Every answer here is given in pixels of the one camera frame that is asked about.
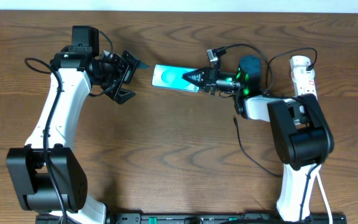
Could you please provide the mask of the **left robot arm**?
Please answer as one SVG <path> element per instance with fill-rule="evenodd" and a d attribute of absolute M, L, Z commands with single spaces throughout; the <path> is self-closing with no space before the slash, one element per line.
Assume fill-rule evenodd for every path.
<path fill-rule="evenodd" d="M 134 96 L 124 89 L 144 63 L 128 51 L 100 51 L 103 33 L 73 26 L 71 44 L 45 64 L 50 89 L 32 134 L 10 148 L 6 165 L 19 205 L 37 223 L 114 223 L 108 207 L 88 194 L 87 176 L 74 155 L 76 128 L 93 86 L 118 104 Z"/>

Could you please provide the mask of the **smartphone with teal screen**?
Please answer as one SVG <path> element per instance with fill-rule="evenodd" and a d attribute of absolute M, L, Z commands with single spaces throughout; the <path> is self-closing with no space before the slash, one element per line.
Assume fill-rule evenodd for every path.
<path fill-rule="evenodd" d="M 176 67 L 156 64 L 152 77 L 152 86 L 172 90 L 198 92 L 199 88 L 182 79 L 184 73 L 193 72 L 195 68 Z"/>

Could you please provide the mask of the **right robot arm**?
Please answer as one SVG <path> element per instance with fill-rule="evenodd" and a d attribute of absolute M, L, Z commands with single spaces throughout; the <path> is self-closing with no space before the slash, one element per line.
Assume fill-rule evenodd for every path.
<path fill-rule="evenodd" d="M 311 60 L 293 56 L 290 68 L 293 97 L 262 91 L 261 61 L 253 55 L 241 58 L 235 74 L 205 67 L 184 73 L 182 78 L 206 93 L 230 93 L 237 114 L 270 123 L 275 149 L 283 163 L 276 208 L 283 221 L 301 222 L 310 215 L 313 182 L 333 151 L 334 140 L 316 97 Z"/>

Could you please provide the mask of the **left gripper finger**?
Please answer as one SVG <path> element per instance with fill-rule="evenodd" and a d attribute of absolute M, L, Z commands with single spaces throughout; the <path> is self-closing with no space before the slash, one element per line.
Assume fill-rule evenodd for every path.
<path fill-rule="evenodd" d="M 135 92 L 131 91 L 131 90 L 126 90 L 126 89 L 120 89 L 116 92 L 116 95 L 114 97 L 114 101 L 119 104 L 122 105 L 124 104 L 127 100 L 131 99 L 132 97 L 135 96 Z"/>
<path fill-rule="evenodd" d="M 129 51 L 125 50 L 122 53 L 124 59 L 126 59 L 134 68 L 146 69 L 149 68 L 144 62 L 142 62 L 139 58 L 135 57 Z"/>

